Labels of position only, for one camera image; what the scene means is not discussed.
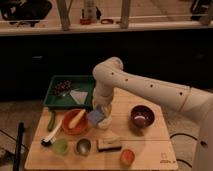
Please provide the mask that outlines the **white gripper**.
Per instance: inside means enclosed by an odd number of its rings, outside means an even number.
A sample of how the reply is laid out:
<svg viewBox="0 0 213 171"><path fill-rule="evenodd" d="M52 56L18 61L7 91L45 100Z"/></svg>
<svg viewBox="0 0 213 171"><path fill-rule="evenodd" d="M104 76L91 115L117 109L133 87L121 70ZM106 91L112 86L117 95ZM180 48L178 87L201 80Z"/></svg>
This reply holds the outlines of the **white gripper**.
<svg viewBox="0 0 213 171"><path fill-rule="evenodd" d="M93 91L93 107L104 106L103 112L105 119L109 119L111 115L111 102L114 97L114 89L112 87L97 84Z"/></svg>

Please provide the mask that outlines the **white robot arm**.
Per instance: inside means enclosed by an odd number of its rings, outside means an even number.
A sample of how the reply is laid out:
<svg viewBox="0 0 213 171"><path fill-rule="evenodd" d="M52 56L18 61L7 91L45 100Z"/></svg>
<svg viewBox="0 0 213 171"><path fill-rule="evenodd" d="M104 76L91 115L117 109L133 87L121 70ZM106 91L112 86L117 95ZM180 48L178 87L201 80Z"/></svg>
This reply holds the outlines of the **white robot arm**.
<svg viewBox="0 0 213 171"><path fill-rule="evenodd" d="M200 129L192 171L213 171L213 93L126 73L118 57L97 64L93 77L96 80L94 106L109 107L114 88L120 88L152 103L167 106L197 123Z"/></svg>

